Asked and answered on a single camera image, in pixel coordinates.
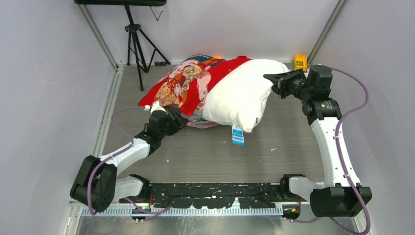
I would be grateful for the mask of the red cartoon print pillowcase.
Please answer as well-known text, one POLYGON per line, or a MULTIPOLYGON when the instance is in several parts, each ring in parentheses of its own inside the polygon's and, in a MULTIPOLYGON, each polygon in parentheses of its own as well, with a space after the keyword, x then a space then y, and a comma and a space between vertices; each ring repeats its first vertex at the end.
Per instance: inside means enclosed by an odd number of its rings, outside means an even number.
POLYGON ((160 101, 162 106, 171 106, 188 119, 190 127, 206 129, 218 123, 202 118, 208 93, 226 75, 240 65, 250 61, 247 56, 231 60, 215 59, 208 55, 193 55, 182 61, 162 77, 139 101, 138 106, 160 101))

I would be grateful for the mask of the white pillow insert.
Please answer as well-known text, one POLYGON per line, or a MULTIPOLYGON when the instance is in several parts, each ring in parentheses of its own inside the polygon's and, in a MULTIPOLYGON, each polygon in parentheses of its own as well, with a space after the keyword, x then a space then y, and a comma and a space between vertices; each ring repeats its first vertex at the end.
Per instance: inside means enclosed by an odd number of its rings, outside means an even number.
POLYGON ((272 82, 265 74, 289 72, 284 64, 271 59, 252 59, 226 75, 207 94, 202 117, 221 125, 238 125, 250 133, 260 123, 272 82))

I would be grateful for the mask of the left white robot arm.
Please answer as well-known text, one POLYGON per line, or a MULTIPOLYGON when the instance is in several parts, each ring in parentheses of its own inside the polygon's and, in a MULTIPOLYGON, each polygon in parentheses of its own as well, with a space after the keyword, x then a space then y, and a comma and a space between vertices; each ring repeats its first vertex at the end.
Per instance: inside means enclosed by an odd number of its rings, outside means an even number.
POLYGON ((137 174, 120 179, 119 174, 153 154, 166 136, 176 134, 187 122, 169 107, 152 111, 144 129, 127 145, 99 158, 89 155, 83 160, 70 197, 87 206, 91 215, 104 212, 114 200, 146 202, 151 195, 149 180, 137 174))

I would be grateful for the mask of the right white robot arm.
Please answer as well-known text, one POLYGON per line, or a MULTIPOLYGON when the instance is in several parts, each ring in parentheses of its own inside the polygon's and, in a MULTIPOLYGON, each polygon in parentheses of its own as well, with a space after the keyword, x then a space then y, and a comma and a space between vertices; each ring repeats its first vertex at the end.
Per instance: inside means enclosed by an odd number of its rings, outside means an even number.
POLYGON ((301 101, 302 112, 317 139, 324 170, 323 185, 302 174, 283 175, 279 194, 286 201, 295 197, 308 201, 317 217, 355 217, 372 199, 372 192, 370 187, 361 185, 351 164, 343 136, 346 115, 330 97, 332 72, 330 67, 312 65, 308 73, 294 70, 264 75, 280 98, 292 95, 301 101))

